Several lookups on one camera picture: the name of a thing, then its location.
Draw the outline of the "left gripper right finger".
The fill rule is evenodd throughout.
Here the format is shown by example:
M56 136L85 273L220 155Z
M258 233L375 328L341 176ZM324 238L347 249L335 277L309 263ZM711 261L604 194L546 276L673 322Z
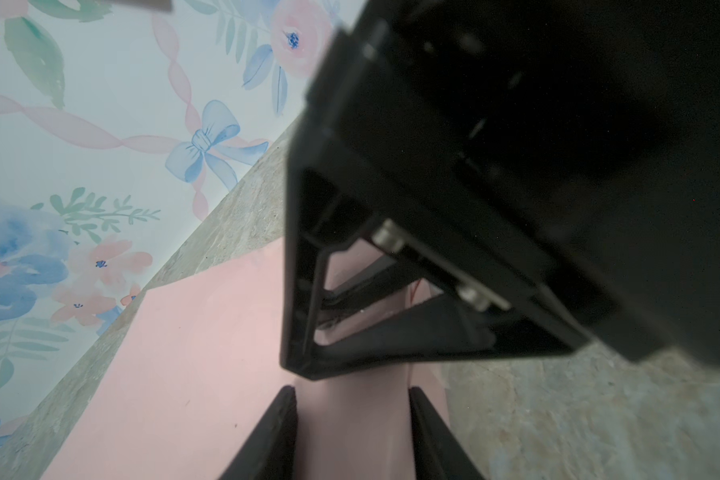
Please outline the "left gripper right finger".
M424 391L408 392L418 480L484 480Z

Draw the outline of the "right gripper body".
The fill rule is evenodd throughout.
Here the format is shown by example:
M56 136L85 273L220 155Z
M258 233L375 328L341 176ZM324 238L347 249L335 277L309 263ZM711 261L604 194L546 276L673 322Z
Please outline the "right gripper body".
M292 167L585 345L720 367L720 1L371 1ZM416 280L348 329L438 294Z

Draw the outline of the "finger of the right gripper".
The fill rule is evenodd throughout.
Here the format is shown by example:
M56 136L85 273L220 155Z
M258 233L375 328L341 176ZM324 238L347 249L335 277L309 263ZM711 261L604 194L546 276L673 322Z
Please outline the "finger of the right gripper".
M382 256L332 290L325 290L320 309L358 312L423 277L411 262Z
M516 290L498 299L411 234L317 173L286 174L285 306L281 365L321 380L404 362L563 356L586 336ZM382 256L411 262L439 294L358 332L358 312L322 311L332 290Z

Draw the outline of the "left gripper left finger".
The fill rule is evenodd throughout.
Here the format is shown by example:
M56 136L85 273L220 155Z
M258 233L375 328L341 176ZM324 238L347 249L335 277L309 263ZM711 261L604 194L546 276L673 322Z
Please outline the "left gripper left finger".
M297 407L295 387L282 387L219 479L291 479L298 433Z

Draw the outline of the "purple wrapping paper sheet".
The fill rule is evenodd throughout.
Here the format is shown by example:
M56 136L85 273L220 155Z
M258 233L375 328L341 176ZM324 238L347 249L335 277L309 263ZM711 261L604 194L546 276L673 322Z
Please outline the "purple wrapping paper sheet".
M298 479L411 479L408 391L430 364L308 381L281 368L284 243L150 290L48 479L216 479L278 391L296 390Z

